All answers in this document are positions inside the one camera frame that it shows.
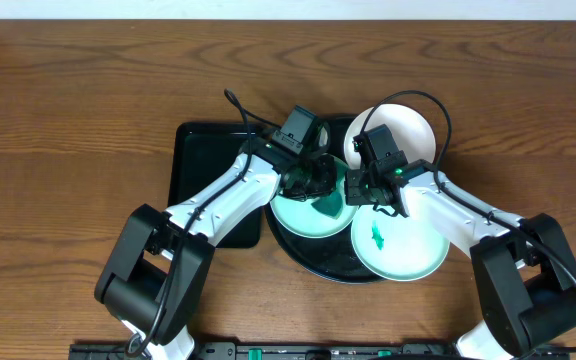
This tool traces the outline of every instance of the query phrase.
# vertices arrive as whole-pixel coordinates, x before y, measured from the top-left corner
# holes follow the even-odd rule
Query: green object
[[[335,191],[326,197],[317,199],[310,205],[314,207],[315,210],[330,218],[339,219],[339,216],[344,209],[344,199],[341,197],[340,193]]]
[[[248,360],[261,360],[261,349],[248,350]]]
[[[372,221],[372,238],[375,240],[379,250],[382,250],[384,248],[384,238],[381,237],[379,227],[377,227],[377,220]]]

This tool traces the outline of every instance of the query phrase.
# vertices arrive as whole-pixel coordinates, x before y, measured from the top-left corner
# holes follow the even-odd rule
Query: black plate
[[[346,129],[355,119],[352,116],[331,117],[331,143],[328,153],[344,160]],[[270,205],[266,205],[266,219],[273,235],[284,251],[311,272],[333,281],[362,284],[383,280],[365,267],[355,254],[350,239],[352,223],[341,232],[321,239],[298,236],[277,221]]]
[[[262,130],[262,126],[251,124],[253,133]],[[243,124],[181,124],[175,139],[168,206],[186,201],[223,175],[235,162],[246,137]],[[261,208],[248,214],[218,247],[251,248],[257,245],[260,236]]]

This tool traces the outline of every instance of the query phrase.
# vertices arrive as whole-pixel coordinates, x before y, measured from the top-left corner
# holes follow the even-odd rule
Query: wooden table
[[[445,102],[445,171],[507,211],[546,212],[576,255],[576,23],[0,21],[0,359],[66,358],[129,335],[93,298],[128,215],[166,205],[175,129],[358,113],[404,89]],[[432,104],[406,98],[443,142]],[[452,248],[412,283],[312,275],[267,226],[219,250],[191,325],[242,342],[453,340],[481,319]],[[576,329],[563,339],[576,344]]]

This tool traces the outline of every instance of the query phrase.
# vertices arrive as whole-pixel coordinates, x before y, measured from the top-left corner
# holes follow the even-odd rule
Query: plate
[[[295,235],[310,239],[335,235],[352,222],[357,212],[357,206],[346,205],[344,175],[348,166],[337,157],[333,156],[333,158],[337,167],[337,189],[329,196],[341,195],[343,204],[341,214],[337,218],[324,215],[313,207],[313,203],[319,199],[297,201],[277,195],[270,202],[277,221]]]
[[[430,275],[443,263],[450,248],[450,242],[429,223],[390,217],[373,211],[372,206],[359,208],[350,236],[355,253],[368,269],[396,281]]]

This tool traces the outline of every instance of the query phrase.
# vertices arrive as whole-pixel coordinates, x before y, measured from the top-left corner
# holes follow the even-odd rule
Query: green connector
[[[248,350],[248,360],[261,360],[261,349]]]

